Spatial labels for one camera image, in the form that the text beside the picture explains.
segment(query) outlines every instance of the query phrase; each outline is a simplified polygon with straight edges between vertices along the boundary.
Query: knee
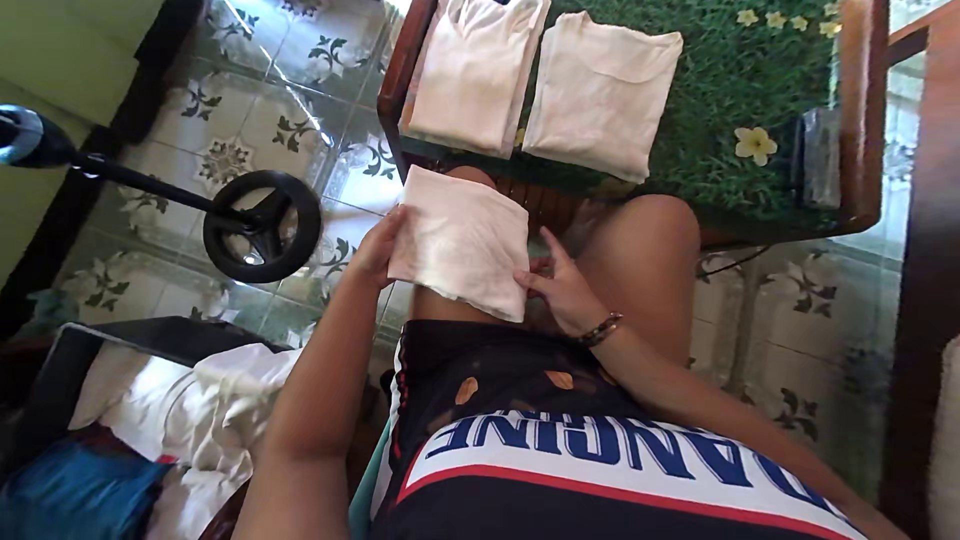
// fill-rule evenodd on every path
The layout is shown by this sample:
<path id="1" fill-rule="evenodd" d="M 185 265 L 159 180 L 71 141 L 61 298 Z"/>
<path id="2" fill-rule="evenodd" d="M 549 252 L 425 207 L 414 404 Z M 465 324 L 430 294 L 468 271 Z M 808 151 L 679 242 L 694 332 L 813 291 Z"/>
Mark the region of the knee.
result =
<path id="1" fill-rule="evenodd" d="M 628 201 L 623 213 L 639 228 L 669 234 L 675 240 L 700 247 L 700 223 L 682 199 L 670 195 L 643 195 Z"/>
<path id="2" fill-rule="evenodd" d="M 488 185 L 493 189 L 496 189 L 496 184 L 493 182 L 493 179 L 490 178 L 490 175 L 481 171 L 476 167 L 461 166 L 456 167 L 446 173 L 446 176 L 459 178 L 460 180 L 469 180 L 471 182 L 477 182 L 478 184 Z"/>

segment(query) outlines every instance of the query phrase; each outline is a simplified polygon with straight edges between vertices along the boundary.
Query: crumpled white fabric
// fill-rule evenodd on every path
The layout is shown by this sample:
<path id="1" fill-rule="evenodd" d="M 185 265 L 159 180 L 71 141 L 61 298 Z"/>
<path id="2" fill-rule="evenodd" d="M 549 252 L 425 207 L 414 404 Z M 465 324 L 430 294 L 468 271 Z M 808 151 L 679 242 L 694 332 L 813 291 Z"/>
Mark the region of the crumpled white fabric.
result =
<path id="1" fill-rule="evenodd" d="M 530 270 L 527 210 L 487 185 L 416 165 L 400 202 L 410 213 L 396 236 L 389 278 L 523 321 L 526 292 L 514 272 Z"/>
<path id="2" fill-rule="evenodd" d="M 164 477 L 148 540 L 196 540 L 252 476 L 255 448 L 300 352 L 274 354 L 252 344 L 209 356 L 191 369 L 129 349 L 101 350 L 87 371 L 71 426 L 99 416 L 147 459 L 179 465 Z M 125 366 L 124 358 L 132 361 Z"/>
<path id="3" fill-rule="evenodd" d="M 561 15 L 543 34 L 523 151 L 642 184 L 683 48 L 678 32 L 647 36 L 587 12 Z"/>
<path id="4" fill-rule="evenodd" d="M 549 0 L 449 0 L 433 28 L 408 128 L 508 158 Z"/>

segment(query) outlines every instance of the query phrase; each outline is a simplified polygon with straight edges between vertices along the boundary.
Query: beaded bracelet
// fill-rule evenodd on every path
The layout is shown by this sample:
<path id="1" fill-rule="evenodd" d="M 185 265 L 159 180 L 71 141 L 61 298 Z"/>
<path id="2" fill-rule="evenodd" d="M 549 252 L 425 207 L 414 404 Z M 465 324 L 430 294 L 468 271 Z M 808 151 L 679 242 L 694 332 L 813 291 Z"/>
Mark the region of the beaded bracelet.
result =
<path id="1" fill-rule="evenodd" d="M 611 311 L 607 320 L 600 323 L 597 328 L 581 335 L 577 342 L 585 347 L 595 347 L 616 330 L 616 323 L 623 317 L 623 313 Z"/>

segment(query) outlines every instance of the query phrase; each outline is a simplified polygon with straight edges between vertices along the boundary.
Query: pile of clothes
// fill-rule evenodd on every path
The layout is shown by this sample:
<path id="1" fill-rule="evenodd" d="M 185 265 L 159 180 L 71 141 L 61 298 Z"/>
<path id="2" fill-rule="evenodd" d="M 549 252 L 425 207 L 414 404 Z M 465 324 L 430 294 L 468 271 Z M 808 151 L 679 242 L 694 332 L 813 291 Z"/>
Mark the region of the pile of clothes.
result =
<path id="1" fill-rule="evenodd" d="M 105 344 L 70 435 L 0 491 L 0 537 L 199 539 L 252 476 L 299 356 L 251 344 L 189 368 Z"/>

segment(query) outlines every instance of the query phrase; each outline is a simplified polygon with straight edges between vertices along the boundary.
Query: thigh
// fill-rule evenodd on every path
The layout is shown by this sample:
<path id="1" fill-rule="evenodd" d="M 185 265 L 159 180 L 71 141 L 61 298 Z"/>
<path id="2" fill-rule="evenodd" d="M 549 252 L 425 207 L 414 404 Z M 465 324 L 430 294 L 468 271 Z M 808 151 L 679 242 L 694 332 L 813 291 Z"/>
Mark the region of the thigh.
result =
<path id="1" fill-rule="evenodd" d="M 467 182 L 477 182 L 478 184 L 488 185 L 491 189 L 496 189 L 496 184 L 493 182 L 493 179 L 491 179 L 487 173 L 476 167 L 457 167 L 446 173 L 446 176 L 459 178 Z M 413 299 L 410 303 L 410 319 L 509 324 L 466 302 L 458 302 L 444 298 L 436 292 L 419 285 L 414 287 Z"/>
<path id="2" fill-rule="evenodd" d="M 577 267 L 624 324 L 686 366 L 699 251 L 700 227 L 686 203 L 645 195 L 597 225 Z"/>

